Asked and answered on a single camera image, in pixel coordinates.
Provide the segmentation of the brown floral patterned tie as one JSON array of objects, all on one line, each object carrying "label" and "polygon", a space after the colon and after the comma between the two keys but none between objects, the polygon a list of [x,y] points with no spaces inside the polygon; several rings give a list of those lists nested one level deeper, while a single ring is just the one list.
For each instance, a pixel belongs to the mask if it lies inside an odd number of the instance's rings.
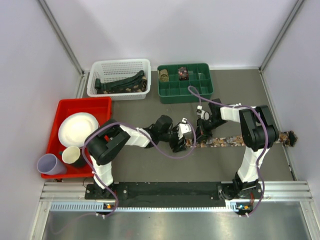
[{"label": "brown floral patterned tie", "polygon": [[[298,141],[297,135],[294,131],[280,131],[279,138],[273,145],[281,144],[284,147],[294,147]],[[213,137],[201,136],[196,141],[196,148],[218,148],[218,147],[241,147],[245,146],[242,135],[228,136],[228,137]]]}]

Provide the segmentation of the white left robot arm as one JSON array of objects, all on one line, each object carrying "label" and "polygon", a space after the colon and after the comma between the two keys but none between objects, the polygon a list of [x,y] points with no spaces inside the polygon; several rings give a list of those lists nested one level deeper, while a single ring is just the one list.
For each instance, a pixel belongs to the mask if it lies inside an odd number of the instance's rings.
[{"label": "white left robot arm", "polygon": [[148,127],[133,128],[110,119],[91,133],[84,141],[92,166],[94,183],[86,187],[87,199],[106,199],[114,191],[112,161],[124,146],[149,149],[159,142],[168,143],[174,153],[186,150],[185,135],[193,131],[187,119],[177,125],[167,115],[161,115]]}]

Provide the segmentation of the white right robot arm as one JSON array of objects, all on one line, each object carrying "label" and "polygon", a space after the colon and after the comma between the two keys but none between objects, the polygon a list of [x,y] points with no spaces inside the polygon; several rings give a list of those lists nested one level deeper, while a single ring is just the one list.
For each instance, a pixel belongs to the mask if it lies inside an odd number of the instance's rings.
[{"label": "white right robot arm", "polygon": [[274,142],[279,138],[279,131],[267,105],[244,106],[240,103],[224,105],[220,99],[209,104],[210,112],[197,106],[198,115],[196,141],[199,144],[212,136],[212,130],[232,121],[240,124],[245,152],[240,168],[236,172],[232,185],[223,186],[221,195],[232,200],[245,198],[257,189],[260,167],[263,159]]}]

